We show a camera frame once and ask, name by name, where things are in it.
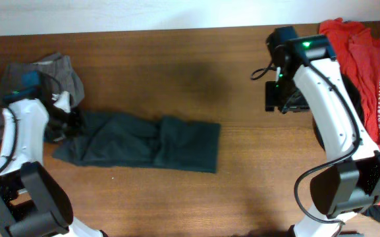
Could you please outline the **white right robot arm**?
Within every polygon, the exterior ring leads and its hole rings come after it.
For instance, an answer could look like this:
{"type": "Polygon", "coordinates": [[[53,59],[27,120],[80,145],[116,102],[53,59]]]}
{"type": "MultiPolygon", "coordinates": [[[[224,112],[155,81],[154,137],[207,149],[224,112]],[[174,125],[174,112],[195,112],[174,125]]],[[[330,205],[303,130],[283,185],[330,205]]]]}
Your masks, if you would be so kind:
{"type": "Polygon", "coordinates": [[[276,78],[266,84],[266,110],[309,110],[327,160],[304,173],[312,206],[289,236],[338,236],[346,222],[380,202],[380,149],[345,89],[336,54],[324,35],[276,29],[266,41],[276,78]]]}

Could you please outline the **dark green t-shirt white letters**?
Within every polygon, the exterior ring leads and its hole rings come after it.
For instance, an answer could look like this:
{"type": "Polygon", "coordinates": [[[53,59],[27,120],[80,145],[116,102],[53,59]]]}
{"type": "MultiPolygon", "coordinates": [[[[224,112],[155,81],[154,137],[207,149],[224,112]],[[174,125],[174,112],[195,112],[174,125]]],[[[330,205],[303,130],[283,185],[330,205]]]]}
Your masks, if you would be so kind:
{"type": "Polygon", "coordinates": [[[95,111],[84,112],[83,119],[79,135],[65,140],[54,158],[81,167],[217,171],[219,123],[95,111]]]}

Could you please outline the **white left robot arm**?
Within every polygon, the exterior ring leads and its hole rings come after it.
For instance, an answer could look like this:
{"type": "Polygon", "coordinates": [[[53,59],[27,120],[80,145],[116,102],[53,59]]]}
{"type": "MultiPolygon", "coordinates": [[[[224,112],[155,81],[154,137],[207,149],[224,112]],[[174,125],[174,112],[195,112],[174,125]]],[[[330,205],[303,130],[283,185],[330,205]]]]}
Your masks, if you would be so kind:
{"type": "Polygon", "coordinates": [[[74,216],[65,191],[43,166],[43,137],[51,119],[70,118],[68,98],[6,99],[0,152],[0,235],[104,237],[74,216]]]}

